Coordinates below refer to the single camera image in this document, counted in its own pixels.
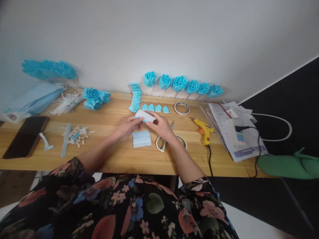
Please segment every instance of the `woman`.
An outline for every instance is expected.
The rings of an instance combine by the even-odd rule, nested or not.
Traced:
[[[146,125],[172,150],[183,187],[177,196],[147,176],[92,174],[144,125],[125,119],[101,143],[41,178],[0,223],[0,238],[238,238],[218,194],[168,121]]]

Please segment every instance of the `roll of tape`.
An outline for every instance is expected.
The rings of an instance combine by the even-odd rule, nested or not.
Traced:
[[[176,109],[176,106],[178,106],[178,105],[184,105],[184,106],[186,106],[187,109],[188,109],[187,113],[181,113],[181,112],[179,112],[179,111]],[[176,102],[175,105],[174,105],[174,110],[176,111],[176,113],[178,113],[179,115],[183,115],[183,116],[184,116],[184,115],[188,115],[188,114],[190,113],[190,107],[189,107],[189,105],[186,104],[185,102]]]

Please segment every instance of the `tabletop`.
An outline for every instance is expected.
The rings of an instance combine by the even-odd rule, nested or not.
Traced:
[[[112,96],[109,103],[105,103],[98,111],[92,111],[83,107],[83,102],[76,106],[71,113],[61,114],[60,116],[51,115],[50,121],[45,131],[58,127],[66,127],[67,123],[71,123],[71,128],[86,126],[89,131],[85,144],[80,144],[80,148],[76,144],[69,144],[64,158],[60,158],[64,128],[60,128],[48,133],[45,137],[49,145],[54,145],[53,149],[44,151],[44,142],[40,139],[33,155],[29,158],[0,160],[0,169],[8,170],[44,170],[50,171],[65,162],[77,156],[91,146],[96,145],[104,137],[110,135],[119,125],[121,118],[134,115],[128,110],[131,104],[132,94],[111,92]],[[201,144],[202,135],[198,133],[199,127],[193,123],[189,117],[200,119],[207,122],[200,106],[202,102],[193,100],[182,100],[190,106],[190,113],[187,116],[181,116],[174,111],[174,104],[179,99],[142,96],[141,106],[160,104],[162,107],[169,108],[169,114],[159,113],[167,118],[171,124],[174,120],[174,132],[180,135],[187,142],[187,151],[192,159],[210,176],[208,165],[207,147]],[[55,108],[55,104],[48,107],[46,112]],[[6,122],[0,128],[0,156],[2,157],[21,127],[22,123],[13,124]],[[177,175],[177,168],[174,162],[169,145],[166,145],[165,152],[162,153],[156,149],[155,141],[158,135],[144,126],[142,130],[149,130],[151,134],[152,145],[141,148],[133,148],[132,135],[121,143],[116,151],[109,159],[100,167],[99,172],[108,173],[129,173],[129,174],[161,174],[161,175]],[[247,159],[235,163],[230,154],[227,153],[217,138],[215,133],[211,133],[210,146],[212,150],[211,166],[214,176],[217,177],[252,177],[255,175],[255,158]],[[258,168],[258,177],[271,177]]]

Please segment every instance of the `left hand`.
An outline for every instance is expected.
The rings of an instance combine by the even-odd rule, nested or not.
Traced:
[[[134,116],[131,116],[122,121],[122,123],[114,131],[113,136],[120,141],[124,141],[129,138],[134,130],[141,130],[143,126],[143,117],[135,118]]]

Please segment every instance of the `black phone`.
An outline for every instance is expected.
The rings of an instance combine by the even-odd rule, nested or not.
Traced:
[[[2,158],[13,159],[30,157],[40,139],[39,133],[43,132],[48,121],[49,117],[45,116],[26,118]]]

